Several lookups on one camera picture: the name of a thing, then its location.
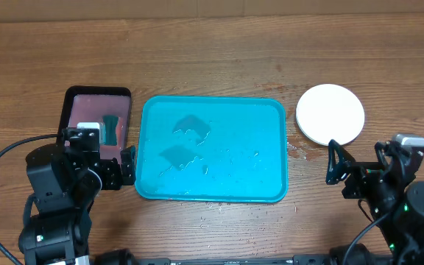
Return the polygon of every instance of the plastic tray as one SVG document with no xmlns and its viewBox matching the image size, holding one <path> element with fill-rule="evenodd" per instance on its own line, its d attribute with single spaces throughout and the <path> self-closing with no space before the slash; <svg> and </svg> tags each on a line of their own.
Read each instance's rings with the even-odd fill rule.
<svg viewBox="0 0 424 265">
<path fill-rule="evenodd" d="M 289 185 L 286 112 L 274 99 L 153 97 L 136 175 L 147 199 L 277 202 Z"/>
</svg>

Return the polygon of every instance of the white round plate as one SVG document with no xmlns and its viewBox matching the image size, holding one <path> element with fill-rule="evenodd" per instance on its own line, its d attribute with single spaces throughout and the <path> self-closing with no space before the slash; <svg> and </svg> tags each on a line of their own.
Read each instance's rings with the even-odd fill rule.
<svg viewBox="0 0 424 265">
<path fill-rule="evenodd" d="M 295 111 L 297 124 L 312 141 L 328 145 L 354 140 L 364 126 L 364 108 L 358 97 L 341 85 L 317 85 L 299 99 Z"/>
</svg>

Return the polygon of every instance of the wooden table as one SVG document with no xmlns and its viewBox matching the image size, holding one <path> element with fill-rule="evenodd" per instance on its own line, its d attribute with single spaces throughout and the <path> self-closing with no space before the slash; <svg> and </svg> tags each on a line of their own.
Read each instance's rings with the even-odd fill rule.
<svg viewBox="0 0 424 265">
<path fill-rule="evenodd" d="M 287 110 L 288 141 L 297 147 L 289 150 L 281 202 L 147 201 L 133 187 L 104 191 L 91 211 L 91 252 L 128 247 L 140 258 L 174 259 L 326 253 L 368 221 L 355 200 L 343 199 L 342 184 L 325 184 L 327 149 L 296 128 L 298 99 L 322 83 L 343 85 L 362 101 L 366 124 L 347 146 L 357 160 L 375 160 L 374 143 L 394 133 L 424 136 L 424 14 L 0 24 L 0 150 L 56 132 L 72 85 L 129 88 L 134 145 L 142 107 L 154 95 L 273 98 Z M 49 142 L 0 160 L 0 240 L 18 258 L 32 192 L 24 158 Z M 417 179 L 424 180 L 424 161 Z M 378 229 L 362 242 L 388 253 Z M 0 264 L 8 263 L 0 253 Z"/>
</svg>

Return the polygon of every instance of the water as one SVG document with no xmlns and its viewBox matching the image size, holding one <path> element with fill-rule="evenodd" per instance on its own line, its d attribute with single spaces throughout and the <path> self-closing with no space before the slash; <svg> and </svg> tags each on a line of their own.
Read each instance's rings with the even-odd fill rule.
<svg viewBox="0 0 424 265">
<path fill-rule="evenodd" d="M 173 128 L 173 133 L 183 131 L 183 133 L 186 134 L 189 130 L 193 130 L 197 133 L 199 139 L 196 140 L 196 144 L 200 145 L 211 132 L 211 127 L 196 116 L 189 115 L 176 123 L 176 126 Z"/>
<path fill-rule="evenodd" d="M 291 150 L 291 151 L 295 151 L 295 150 L 297 150 L 297 147 L 295 147 L 295 146 L 291 145 L 289 142 L 287 142 L 287 150 L 288 150 L 288 151 L 289 151 L 289 150 Z"/>
<path fill-rule="evenodd" d="M 179 171 L 184 170 L 197 158 L 201 158 L 200 155 L 180 145 L 173 146 L 162 151 L 160 156 L 167 159 L 167 161 L 170 162 L 171 165 Z"/>
</svg>

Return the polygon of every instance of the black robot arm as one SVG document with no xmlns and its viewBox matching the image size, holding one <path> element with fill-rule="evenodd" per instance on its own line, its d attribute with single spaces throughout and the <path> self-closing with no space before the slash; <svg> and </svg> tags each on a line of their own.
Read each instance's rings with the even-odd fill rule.
<svg viewBox="0 0 424 265">
<path fill-rule="evenodd" d="M 122 163 L 100 159 L 98 129 L 67 128 L 62 143 L 48 144 L 26 157 L 34 190 L 24 209 L 19 249 L 27 265 L 78 261 L 87 256 L 91 230 L 89 210 L 101 189 L 133 185 L 132 146 L 121 151 Z M 30 217 L 32 202 L 39 214 Z"/>
<path fill-rule="evenodd" d="M 356 162 L 334 140 L 328 150 L 326 183 L 344 181 L 345 199 L 367 202 L 392 251 L 391 264 L 424 264 L 424 182 L 409 186 L 424 157 L 424 138 L 399 134 L 391 141 L 378 142 L 377 162 Z M 360 262 L 362 256 L 367 256 L 365 247 L 351 249 L 356 241 L 350 247 L 332 249 L 334 261 L 339 261 L 332 264 L 371 264 L 369 259 Z"/>
</svg>

